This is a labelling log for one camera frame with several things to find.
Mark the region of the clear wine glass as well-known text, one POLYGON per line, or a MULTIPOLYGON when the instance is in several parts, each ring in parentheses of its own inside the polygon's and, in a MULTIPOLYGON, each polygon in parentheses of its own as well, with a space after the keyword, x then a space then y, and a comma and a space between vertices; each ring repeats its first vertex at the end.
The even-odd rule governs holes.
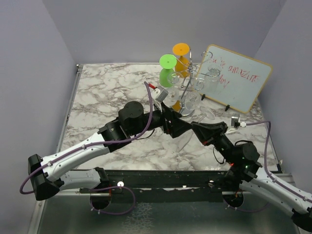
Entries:
MULTIPOLYGON (((184 118, 184 120, 187 121, 188 123, 191 123, 192 121, 201 123, 204 120, 215 120, 213 112, 208 107, 200 106, 199 111, 200 111, 199 114, 196 114, 195 111, 193 111, 192 115, 190 117, 184 118)), ((173 139, 174 151, 177 153, 180 152, 190 142, 192 136, 193 131, 188 130, 181 136, 173 139)))
POLYGON ((166 89, 168 95, 164 100, 164 104, 173 106, 179 98, 179 87, 183 82, 183 75, 179 72, 172 72, 167 76, 167 82, 170 84, 170 87, 166 89))
POLYGON ((184 100, 184 107, 187 110, 194 110, 201 101, 200 90, 204 88, 206 80, 204 78, 193 78, 190 83, 189 91, 184 100))

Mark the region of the orange plastic wine glass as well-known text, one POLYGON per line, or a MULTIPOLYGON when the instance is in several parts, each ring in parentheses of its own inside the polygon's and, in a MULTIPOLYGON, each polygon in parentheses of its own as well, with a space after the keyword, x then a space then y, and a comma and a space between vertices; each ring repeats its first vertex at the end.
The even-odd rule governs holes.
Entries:
POLYGON ((190 51, 189 45, 183 42, 178 43, 173 46, 172 51, 173 51, 173 54, 177 56, 175 71, 182 74, 183 78, 186 78, 188 76, 187 69, 188 69, 189 60, 185 56, 190 51))

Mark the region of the green plastic wine glass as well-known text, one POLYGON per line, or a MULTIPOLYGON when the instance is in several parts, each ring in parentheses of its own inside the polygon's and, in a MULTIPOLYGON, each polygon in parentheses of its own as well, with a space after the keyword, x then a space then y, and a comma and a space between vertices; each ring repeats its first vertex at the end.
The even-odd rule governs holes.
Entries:
POLYGON ((167 76, 174 72, 174 67, 177 64, 176 57, 172 54, 165 54, 160 57, 159 64, 162 67, 162 70, 159 74, 159 83, 161 86, 167 88, 171 87, 171 83, 168 82, 167 76))

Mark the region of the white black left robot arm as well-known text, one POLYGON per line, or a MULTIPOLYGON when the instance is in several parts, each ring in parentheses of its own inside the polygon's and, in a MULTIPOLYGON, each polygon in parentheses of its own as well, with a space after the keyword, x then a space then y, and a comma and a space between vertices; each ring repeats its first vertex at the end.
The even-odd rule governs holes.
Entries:
POLYGON ((99 193, 105 191, 109 182, 103 169, 84 171, 76 167, 112 153, 156 128, 177 138, 192 126, 181 119, 181 114, 164 104, 160 109, 144 113, 141 103, 131 101, 119 110, 116 119, 106 123, 83 142, 53 155, 30 156, 28 173, 36 200, 46 200, 62 190, 73 188, 94 189, 99 193))

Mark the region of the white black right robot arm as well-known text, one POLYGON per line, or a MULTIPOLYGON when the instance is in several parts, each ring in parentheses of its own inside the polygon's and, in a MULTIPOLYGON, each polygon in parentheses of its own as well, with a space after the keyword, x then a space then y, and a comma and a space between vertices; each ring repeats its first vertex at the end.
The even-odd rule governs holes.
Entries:
POLYGON ((213 145, 231 165, 223 177, 230 191, 242 189, 279 206, 299 228, 312 230, 312 195, 280 179, 258 162, 260 154, 251 141, 233 144, 226 136, 225 122, 208 124, 192 122, 192 130, 204 145, 213 145))

